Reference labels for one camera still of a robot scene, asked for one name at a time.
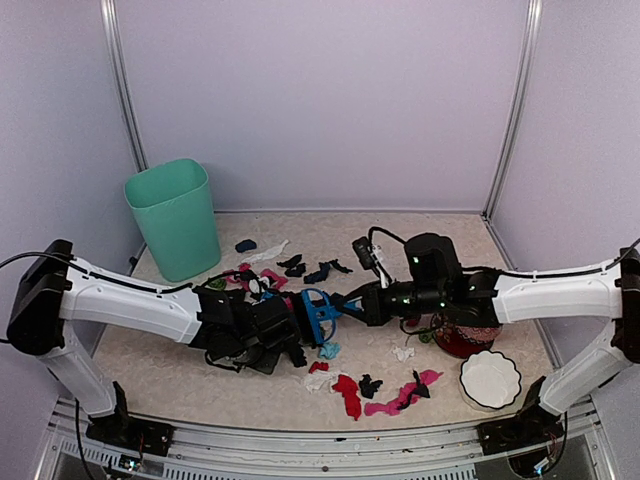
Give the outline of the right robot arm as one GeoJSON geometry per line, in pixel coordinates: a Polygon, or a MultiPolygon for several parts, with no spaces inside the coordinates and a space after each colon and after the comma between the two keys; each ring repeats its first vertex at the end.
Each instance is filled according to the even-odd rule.
{"type": "Polygon", "coordinates": [[[574,269],[519,273],[464,267],[453,241],[436,233],[403,243],[410,280],[391,281],[371,237],[354,241],[362,267],[377,272],[336,300],[338,311],[368,326],[392,318],[441,314],[462,326],[495,328],[524,320],[601,317],[608,325],[577,356],[530,388],[511,433],[523,444],[546,432],[551,418],[639,361],[639,252],[621,249],[612,260],[574,269]]]}

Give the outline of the teal plastic waste bin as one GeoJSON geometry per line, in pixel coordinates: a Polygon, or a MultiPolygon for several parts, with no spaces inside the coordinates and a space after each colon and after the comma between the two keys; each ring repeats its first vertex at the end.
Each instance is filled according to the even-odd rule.
{"type": "Polygon", "coordinates": [[[198,162],[176,159],[140,172],[124,194],[165,280],[184,281],[220,262],[209,177],[198,162]]]}

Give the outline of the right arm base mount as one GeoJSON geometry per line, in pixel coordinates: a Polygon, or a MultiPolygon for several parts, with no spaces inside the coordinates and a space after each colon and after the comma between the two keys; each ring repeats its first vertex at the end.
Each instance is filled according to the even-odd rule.
{"type": "Polygon", "coordinates": [[[514,416],[477,426],[484,455],[541,444],[565,434],[566,428],[561,416],[550,413],[541,406],[540,390],[544,380],[545,377],[540,377],[531,385],[524,404],[514,416]]]}

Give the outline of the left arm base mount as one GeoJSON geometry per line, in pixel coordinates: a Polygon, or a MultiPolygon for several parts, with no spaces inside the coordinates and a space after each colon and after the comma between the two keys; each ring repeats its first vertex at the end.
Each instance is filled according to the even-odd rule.
{"type": "Polygon", "coordinates": [[[168,423],[145,420],[128,412],[126,394],[113,382],[114,410],[105,416],[89,416],[86,436],[104,444],[166,457],[173,439],[174,427],[168,423]]]}

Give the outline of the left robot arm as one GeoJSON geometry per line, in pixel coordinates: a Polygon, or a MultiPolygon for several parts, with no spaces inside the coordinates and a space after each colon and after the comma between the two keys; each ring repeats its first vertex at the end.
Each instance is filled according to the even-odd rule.
{"type": "Polygon", "coordinates": [[[251,368],[270,374],[282,354],[297,368],[306,364],[292,307],[281,296],[249,303],[205,285],[169,287],[130,279],[73,255],[66,240],[1,264],[24,259],[34,262],[18,285],[8,343],[38,358],[90,422],[118,444],[133,443],[140,434],[139,421],[128,413],[122,387],[99,370],[78,339],[76,322],[161,336],[203,351],[210,365],[223,360],[232,371],[251,368]]]}

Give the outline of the blue hand brush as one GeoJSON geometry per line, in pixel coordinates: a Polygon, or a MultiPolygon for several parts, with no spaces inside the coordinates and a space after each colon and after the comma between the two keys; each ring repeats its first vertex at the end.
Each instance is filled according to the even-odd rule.
{"type": "Polygon", "coordinates": [[[306,344],[317,347],[333,339],[341,313],[333,306],[327,293],[316,288],[304,289],[293,294],[291,304],[306,344]]]}

